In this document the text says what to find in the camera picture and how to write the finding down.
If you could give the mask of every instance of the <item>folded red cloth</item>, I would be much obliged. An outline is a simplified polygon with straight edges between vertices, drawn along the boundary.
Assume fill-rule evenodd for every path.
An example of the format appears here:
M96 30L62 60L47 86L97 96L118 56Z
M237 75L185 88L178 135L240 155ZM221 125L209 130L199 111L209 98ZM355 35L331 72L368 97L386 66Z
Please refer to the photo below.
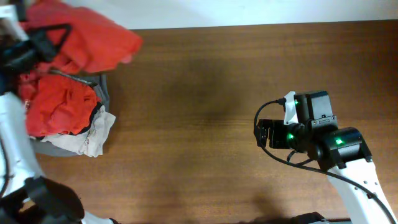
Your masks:
M25 89L26 96L32 96ZM45 75L39 81L27 111L26 126L30 136L78 134L90 125L90 115L101 101L94 90L60 75Z
M45 72L55 67L65 73L80 70L101 72L129 62L142 45L142 39L106 17L85 7L71 7L58 0L41 0L27 10L25 28L70 24L72 32L52 63L41 63ZM51 41L58 43L64 30L48 31Z

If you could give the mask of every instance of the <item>wooden table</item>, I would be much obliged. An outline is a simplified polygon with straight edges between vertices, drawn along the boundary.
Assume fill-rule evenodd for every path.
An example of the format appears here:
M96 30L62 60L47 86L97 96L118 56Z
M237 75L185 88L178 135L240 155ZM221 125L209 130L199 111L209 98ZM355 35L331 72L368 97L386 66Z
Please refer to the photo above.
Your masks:
M347 217L325 176L273 161L252 134L264 102L328 90L340 127L367 140L398 214L398 21L137 33L145 44L135 61L109 74L117 123L107 153L38 156L87 210L124 224ZM283 116L280 106L261 114Z

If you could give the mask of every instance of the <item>green light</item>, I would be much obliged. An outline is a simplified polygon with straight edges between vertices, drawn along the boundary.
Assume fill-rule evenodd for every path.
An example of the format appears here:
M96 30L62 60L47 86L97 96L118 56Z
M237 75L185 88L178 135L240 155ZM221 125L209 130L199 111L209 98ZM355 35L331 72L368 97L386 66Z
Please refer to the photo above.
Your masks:
M344 142L341 139L336 139L337 144L343 144Z

